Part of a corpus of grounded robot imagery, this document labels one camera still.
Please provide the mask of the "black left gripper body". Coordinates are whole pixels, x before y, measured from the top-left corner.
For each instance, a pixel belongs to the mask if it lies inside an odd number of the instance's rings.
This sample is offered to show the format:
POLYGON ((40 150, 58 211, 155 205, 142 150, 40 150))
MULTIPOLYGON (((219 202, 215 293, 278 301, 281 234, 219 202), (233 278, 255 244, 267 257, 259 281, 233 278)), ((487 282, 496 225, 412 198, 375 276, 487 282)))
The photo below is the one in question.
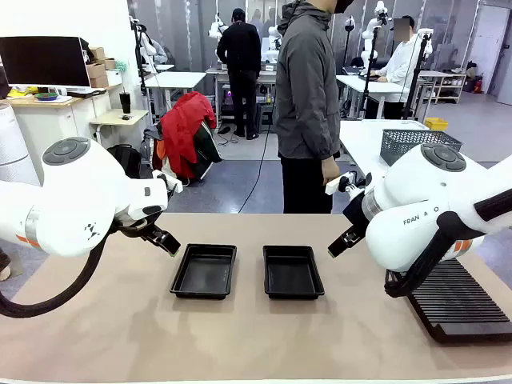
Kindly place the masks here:
POLYGON ((118 215, 114 218, 114 228, 128 238, 157 238, 160 235, 160 229, 155 223, 159 216, 160 213, 155 213, 134 220, 126 214, 118 215))

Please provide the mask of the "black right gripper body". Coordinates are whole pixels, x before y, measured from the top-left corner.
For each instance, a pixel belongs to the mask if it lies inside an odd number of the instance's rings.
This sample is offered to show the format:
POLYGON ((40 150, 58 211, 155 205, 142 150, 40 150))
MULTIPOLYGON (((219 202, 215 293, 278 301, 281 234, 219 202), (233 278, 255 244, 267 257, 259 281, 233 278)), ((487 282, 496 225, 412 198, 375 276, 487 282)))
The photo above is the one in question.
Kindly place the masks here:
POLYGON ((366 236, 366 228, 370 223, 370 221, 363 212, 363 198, 364 193, 361 192, 350 201, 350 203, 343 211, 344 216, 351 223, 351 227, 347 230, 347 233, 356 235, 357 237, 366 236))

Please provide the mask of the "gloved right hand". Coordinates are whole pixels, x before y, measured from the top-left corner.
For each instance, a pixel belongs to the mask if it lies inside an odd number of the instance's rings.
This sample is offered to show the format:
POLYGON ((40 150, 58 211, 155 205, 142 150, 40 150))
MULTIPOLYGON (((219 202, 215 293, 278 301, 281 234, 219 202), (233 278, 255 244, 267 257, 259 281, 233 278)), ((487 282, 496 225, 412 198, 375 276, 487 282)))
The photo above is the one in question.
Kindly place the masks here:
POLYGON ((340 176, 338 164, 333 157, 326 158, 321 161, 323 185, 326 186, 329 182, 335 180, 340 176))

